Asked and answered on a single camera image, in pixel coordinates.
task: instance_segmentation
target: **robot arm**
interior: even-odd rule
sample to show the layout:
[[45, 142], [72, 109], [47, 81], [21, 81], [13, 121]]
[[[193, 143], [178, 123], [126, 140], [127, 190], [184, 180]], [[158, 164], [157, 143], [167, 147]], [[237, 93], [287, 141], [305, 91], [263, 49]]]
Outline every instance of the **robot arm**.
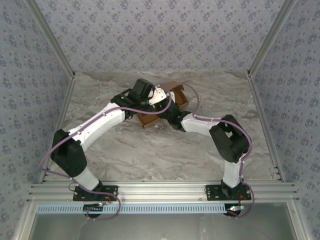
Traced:
[[[163, 110], [169, 104], [166, 93], [160, 87], [154, 87], [144, 79], [138, 79], [133, 89], [128, 89], [111, 99], [111, 103], [95, 116], [80, 126], [65, 132], [58, 130], [53, 138], [56, 145], [67, 136], [78, 132], [76, 136], [66, 141], [51, 154], [51, 159], [57, 163], [71, 178], [89, 190], [100, 192], [102, 183], [90, 172], [84, 152], [88, 147], [111, 127], [126, 119], [132, 118], [135, 112], [117, 109], [117, 107], [152, 112]], [[249, 143], [243, 134], [236, 128], [216, 121], [203, 121], [196, 119], [191, 112], [180, 111], [172, 101], [168, 109], [159, 115], [168, 120], [175, 129], [183, 132], [195, 132], [212, 137], [218, 152], [224, 158], [224, 176], [221, 181], [222, 191], [226, 196], [231, 195], [231, 190], [240, 184], [241, 158], [248, 151]], [[223, 120], [239, 123], [231, 115], [226, 115]], [[86, 124], [94, 121], [84, 131], [79, 130]]]

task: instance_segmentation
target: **cardboard box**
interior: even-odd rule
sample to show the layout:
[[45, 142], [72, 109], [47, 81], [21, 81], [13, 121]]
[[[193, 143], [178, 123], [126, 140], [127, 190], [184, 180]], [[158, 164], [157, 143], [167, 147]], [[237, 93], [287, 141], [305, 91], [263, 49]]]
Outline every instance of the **cardboard box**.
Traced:
[[[166, 89], [171, 88], [174, 85], [177, 85], [179, 82], [176, 81], [170, 81], [166, 84], [161, 85], [161, 87], [164, 87]], [[184, 86], [180, 85], [177, 86], [170, 91], [174, 92], [174, 98], [175, 103], [178, 104], [178, 107], [180, 110], [184, 109], [186, 106], [188, 106], [188, 100], [183, 92]], [[161, 119], [157, 115], [143, 115], [141, 113], [136, 114], [139, 118], [140, 122], [142, 123], [142, 126], [144, 129], [149, 128], [159, 122]]]

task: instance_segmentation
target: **gray marble surface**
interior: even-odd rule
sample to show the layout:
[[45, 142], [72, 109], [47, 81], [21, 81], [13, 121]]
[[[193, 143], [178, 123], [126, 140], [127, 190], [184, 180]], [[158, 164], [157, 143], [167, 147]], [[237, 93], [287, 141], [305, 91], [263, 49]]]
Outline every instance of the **gray marble surface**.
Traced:
[[[77, 73], [63, 129], [82, 124], [105, 107], [114, 95], [132, 88], [138, 78], [155, 85], [172, 80], [190, 81], [200, 96], [200, 116], [219, 118], [231, 114], [251, 136], [253, 151], [245, 163], [244, 178], [276, 178], [248, 80], [241, 74], [222, 71]], [[185, 94], [189, 100], [186, 110], [192, 111], [197, 99], [189, 89], [185, 89]], [[220, 180], [224, 172], [224, 160], [209, 137], [175, 131], [166, 120], [143, 129], [137, 116], [104, 133], [85, 155], [91, 171], [101, 180]], [[62, 171], [55, 164], [51, 169]], [[47, 176], [47, 179], [59, 178]]]

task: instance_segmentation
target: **floral wallpaper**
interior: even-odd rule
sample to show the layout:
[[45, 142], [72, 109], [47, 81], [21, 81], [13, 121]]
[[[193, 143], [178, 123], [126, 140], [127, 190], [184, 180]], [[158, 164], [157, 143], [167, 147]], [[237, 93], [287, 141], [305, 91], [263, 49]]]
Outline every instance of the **floral wallpaper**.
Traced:
[[299, 0], [254, 77], [288, 181], [320, 239], [320, 2]]
[[246, 70], [283, 0], [36, 0], [76, 72]]
[[39, 180], [69, 83], [23, 0], [0, 1], [0, 239]]

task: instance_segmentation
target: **patterned wallpaper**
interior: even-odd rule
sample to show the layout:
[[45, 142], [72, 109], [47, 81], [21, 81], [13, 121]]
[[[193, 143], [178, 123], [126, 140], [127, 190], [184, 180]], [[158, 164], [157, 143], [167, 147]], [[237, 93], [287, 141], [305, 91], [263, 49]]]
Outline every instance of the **patterned wallpaper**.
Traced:
[[76, 72], [246, 70], [283, 0], [36, 0]]
[[39, 180], [69, 83], [23, 0], [0, 1], [0, 239]]
[[299, 0], [254, 77], [288, 181], [320, 239], [320, 2]]

